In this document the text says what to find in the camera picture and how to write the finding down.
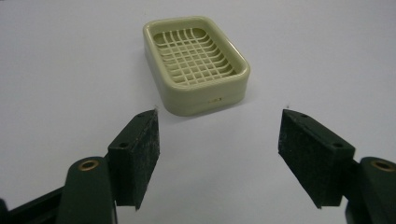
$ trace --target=white background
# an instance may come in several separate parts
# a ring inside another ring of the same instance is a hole
[[[211,18],[251,66],[246,98],[196,117],[167,112],[142,29]],[[0,197],[12,209],[64,184],[136,114],[159,109],[161,157],[139,211],[119,223],[346,223],[318,210],[277,154],[283,108],[396,161],[396,2],[2,1]]]

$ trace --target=plastic soap dish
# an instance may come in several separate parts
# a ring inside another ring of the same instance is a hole
[[[212,20],[152,21],[143,33],[151,73],[171,113],[190,116],[244,98],[248,62]]]

